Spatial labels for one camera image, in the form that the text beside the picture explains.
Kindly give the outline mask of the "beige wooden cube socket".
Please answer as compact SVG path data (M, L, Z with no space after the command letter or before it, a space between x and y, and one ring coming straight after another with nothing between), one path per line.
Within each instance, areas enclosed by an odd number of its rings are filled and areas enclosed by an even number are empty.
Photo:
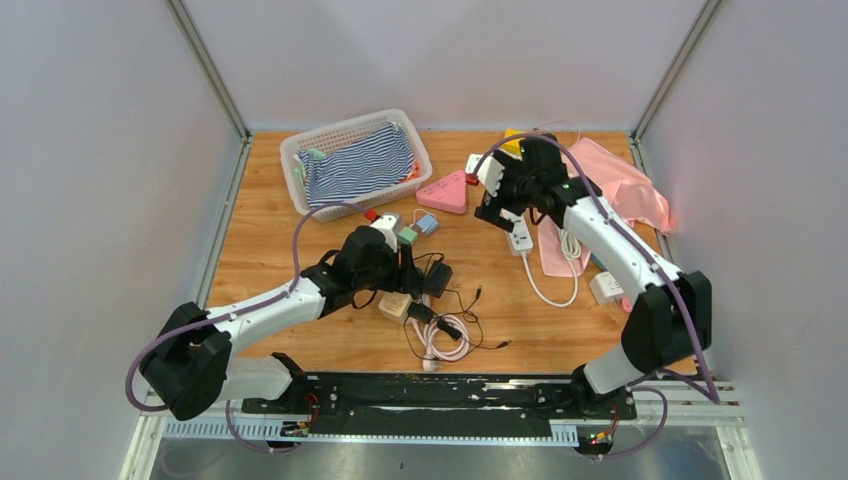
M408 318L408 309L413 303L411 295L406 293L385 293L378 303L378 310L388 320L403 326Z

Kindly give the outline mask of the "white power strip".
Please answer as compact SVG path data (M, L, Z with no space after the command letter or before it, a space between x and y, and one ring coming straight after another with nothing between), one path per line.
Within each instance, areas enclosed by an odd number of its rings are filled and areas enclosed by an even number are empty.
M517 215L503 209L501 217L511 221L513 225L512 231L506 233L512 255L527 256L532 251L534 243L525 215Z

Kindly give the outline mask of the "green plug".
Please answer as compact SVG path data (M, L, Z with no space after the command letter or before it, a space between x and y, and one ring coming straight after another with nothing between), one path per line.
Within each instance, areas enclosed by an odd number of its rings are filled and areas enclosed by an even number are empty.
M410 227L403 227L397 233L397 239L400 244L403 245L414 245L419 238L419 233Z

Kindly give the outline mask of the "blue plug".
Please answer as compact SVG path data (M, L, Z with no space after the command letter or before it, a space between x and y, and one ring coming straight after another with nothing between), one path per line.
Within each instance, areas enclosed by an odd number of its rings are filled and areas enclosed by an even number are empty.
M423 215L414 224L415 229L424 236L432 235L439 226L440 224L437 217L431 213Z

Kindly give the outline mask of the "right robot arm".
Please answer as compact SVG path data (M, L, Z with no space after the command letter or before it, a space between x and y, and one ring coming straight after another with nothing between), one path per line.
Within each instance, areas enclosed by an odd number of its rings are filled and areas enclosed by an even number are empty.
M579 160L552 134L519 133L521 156L491 146L466 174L485 192L475 216L507 232L535 210L573 233L622 287L632 310L619 343L580 366L571 403L596 417L611 393L687 357L694 357L706 394L718 399L704 352L712 343L712 286L700 271L685 272L643 241L613 210Z

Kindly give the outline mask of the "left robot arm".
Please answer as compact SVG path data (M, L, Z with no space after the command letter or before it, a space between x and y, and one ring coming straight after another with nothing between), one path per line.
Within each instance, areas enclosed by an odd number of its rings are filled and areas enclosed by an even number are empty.
M161 400L158 408L179 421L242 399L269 400L293 413L304 405L307 390L293 368L275 356L243 358L241 352L352 305L361 291L417 293L423 282L410 245L387 229L359 226L340 248L281 287L229 306L178 306L128 374L140 374Z

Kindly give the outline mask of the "white cube socket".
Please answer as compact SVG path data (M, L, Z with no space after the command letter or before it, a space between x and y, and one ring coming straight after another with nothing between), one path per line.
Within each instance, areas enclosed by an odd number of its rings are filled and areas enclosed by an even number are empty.
M595 275L589 282L589 288L599 305L620 302L624 297L623 288L610 272Z

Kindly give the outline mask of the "pink plug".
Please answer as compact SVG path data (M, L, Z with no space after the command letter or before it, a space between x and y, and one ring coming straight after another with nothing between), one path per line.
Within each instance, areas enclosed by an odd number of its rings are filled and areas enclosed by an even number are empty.
M620 306L622 310L626 313L630 313L633 310L633 304L627 297L622 297L620 300Z

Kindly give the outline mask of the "pink triangular power strip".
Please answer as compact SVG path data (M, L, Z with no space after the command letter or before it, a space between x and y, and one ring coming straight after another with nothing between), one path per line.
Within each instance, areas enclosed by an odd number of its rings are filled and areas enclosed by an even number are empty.
M468 208L465 172L456 170L421 188L416 192L415 199L423 207L457 215L465 214Z

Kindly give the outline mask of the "blue white striped cloth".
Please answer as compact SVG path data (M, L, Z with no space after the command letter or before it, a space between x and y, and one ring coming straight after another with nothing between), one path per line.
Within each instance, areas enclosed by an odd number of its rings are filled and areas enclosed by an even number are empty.
M393 122L361 140L320 155L315 148L298 151L307 203L317 207L403 183L417 172L407 131Z

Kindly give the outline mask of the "white plastic basket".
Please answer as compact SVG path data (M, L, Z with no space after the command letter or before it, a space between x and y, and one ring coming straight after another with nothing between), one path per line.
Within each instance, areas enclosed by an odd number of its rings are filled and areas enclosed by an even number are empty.
M378 111L295 134L280 144L295 209L328 222L352 213L338 201L375 207L416 193L433 174L430 156L409 117Z

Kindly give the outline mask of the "pink cloth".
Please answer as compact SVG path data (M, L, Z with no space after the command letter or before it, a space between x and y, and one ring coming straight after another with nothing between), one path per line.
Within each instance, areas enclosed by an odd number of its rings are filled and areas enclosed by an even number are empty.
M641 222L664 234L674 234L678 222L671 215L666 198L652 181L632 164L589 138L569 148L584 172L602 190L615 212L632 224ZM570 277L569 262L563 255L559 229L546 218L537 226L537 243L543 273L551 277Z

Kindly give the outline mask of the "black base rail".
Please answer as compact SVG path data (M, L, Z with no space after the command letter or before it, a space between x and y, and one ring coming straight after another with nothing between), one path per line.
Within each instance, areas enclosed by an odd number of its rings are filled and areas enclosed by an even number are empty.
M318 434L549 437L551 421L633 420L624 390L595 396L568 375L310 372L248 414L304 414Z

